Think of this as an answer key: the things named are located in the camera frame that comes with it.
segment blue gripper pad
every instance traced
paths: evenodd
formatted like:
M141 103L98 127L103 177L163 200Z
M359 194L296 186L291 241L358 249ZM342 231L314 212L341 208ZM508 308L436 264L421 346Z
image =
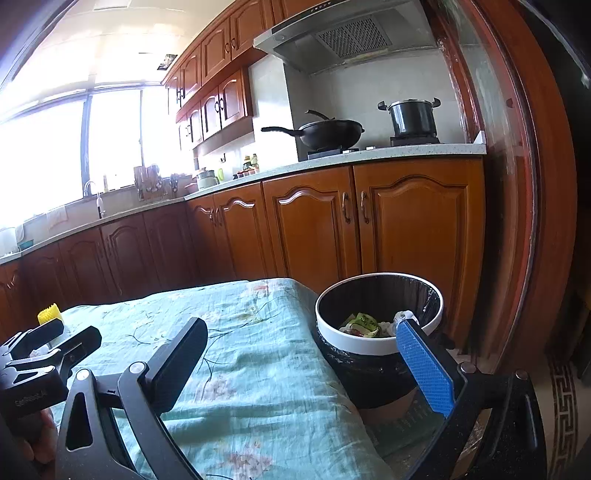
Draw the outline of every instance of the blue gripper pad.
M454 404L453 381L408 320L396 327L396 343L431 409L448 418Z

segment yellow sponge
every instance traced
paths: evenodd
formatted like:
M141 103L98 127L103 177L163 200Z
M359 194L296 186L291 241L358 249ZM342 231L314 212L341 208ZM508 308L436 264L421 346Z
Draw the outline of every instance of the yellow sponge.
M43 325L53 319L60 319L62 322L64 321L61 317L60 309L57 308L55 303L48 309L40 311L39 315L37 315L37 319L39 320L39 325Z

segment range hood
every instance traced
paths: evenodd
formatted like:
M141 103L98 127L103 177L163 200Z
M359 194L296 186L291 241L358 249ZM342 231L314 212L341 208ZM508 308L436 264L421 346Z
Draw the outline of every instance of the range hood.
M420 0L328 0L267 30L254 46L312 74L436 43Z

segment wall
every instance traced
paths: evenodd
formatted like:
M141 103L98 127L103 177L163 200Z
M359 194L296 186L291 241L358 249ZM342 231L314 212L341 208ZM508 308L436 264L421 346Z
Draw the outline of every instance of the wall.
M358 147L389 147L394 129L389 114L377 110L380 101L389 105L408 98L433 101L433 97L441 100L441 106L433 111L439 140L464 143L456 96L438 49L406 51L329 70L312 76L310 84L315 110L363 125L365 133Z

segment screw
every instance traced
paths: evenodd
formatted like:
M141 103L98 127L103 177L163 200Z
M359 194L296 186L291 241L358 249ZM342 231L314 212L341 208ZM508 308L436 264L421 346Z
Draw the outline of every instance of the screw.
M139 374L144 371L144 363L143 362L136 362L129 366L129 371L133 374Z
M515 376L520 380L527 380L530 377L525 370L516 371Z
M76 374L76 379L77 380L86 380L89 375L90 375L90 372L86 368L83 368L82 370L78 370L78 373Z
M462 370L462 372L465 374L473 374L476 373L476 365L470 362L462 362L460 364L460 370Z

